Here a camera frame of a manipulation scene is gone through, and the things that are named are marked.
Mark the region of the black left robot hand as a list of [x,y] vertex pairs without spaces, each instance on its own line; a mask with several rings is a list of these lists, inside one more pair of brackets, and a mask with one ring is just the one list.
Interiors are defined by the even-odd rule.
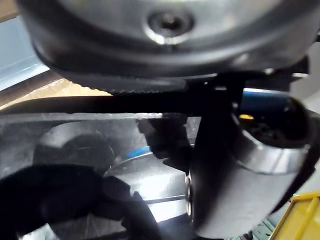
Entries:
[[198,236],[247,232],[314,173],[318,130],[283,93],[320,29],[317,0],[18,0],[33,48],[142,120],[153,154],[185,173]]

